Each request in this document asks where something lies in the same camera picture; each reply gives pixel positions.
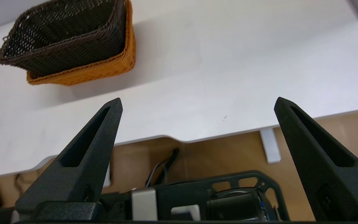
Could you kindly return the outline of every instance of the table leg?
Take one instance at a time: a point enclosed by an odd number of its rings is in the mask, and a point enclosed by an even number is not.
[[[110,163],[108,163],[107,173],[106,173],[105,182],[103,184],[103,187],[108,187],[108,186],[110,186],[110,184],[111,184],[111,181],[110,181]]]
[[[276,136],[272,128],[266,128],[259,131],[260,137],[266,153],[268,163],[278,163],[281,160],[280,150],[278,149]]]

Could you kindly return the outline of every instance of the white tabletop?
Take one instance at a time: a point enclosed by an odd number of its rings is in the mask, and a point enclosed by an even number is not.
[[[117,97],[117,144],[277,126],[278,96],[315,118],[358,111],[358,20],[347,1],[132,2],[131,72],[30,86],[24,70],[0,65],[0,175],[41,166]],[[0,27],[0,47],[12,25]]]

